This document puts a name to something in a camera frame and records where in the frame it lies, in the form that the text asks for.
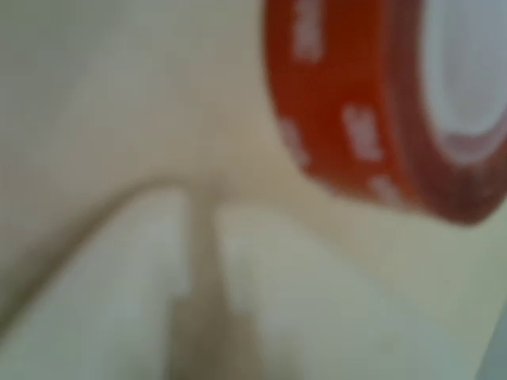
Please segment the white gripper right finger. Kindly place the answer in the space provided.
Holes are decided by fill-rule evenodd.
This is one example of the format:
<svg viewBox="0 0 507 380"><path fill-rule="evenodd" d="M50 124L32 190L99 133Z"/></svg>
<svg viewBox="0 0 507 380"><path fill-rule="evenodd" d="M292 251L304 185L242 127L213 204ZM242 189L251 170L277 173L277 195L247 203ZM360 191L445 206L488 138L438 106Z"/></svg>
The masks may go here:
<svg viewBox="0 0 507 380"><path fill-rule="evenodd" d="M269 379L473 379L497 321L497 221L337 204L217 212L231 308Z"/></svg>

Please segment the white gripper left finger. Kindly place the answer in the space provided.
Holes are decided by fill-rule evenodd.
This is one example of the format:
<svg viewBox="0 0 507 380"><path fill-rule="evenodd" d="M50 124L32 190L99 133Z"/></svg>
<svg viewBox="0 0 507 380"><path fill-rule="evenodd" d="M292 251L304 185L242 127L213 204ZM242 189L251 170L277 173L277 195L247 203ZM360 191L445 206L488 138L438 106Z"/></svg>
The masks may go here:
<svg viewBox="0 0 507 380"><path fill-rule="evenodd" d="M143 192L114 211L8 329L4 379L163 379L172 306L189 293L189 194Z"/></svg>

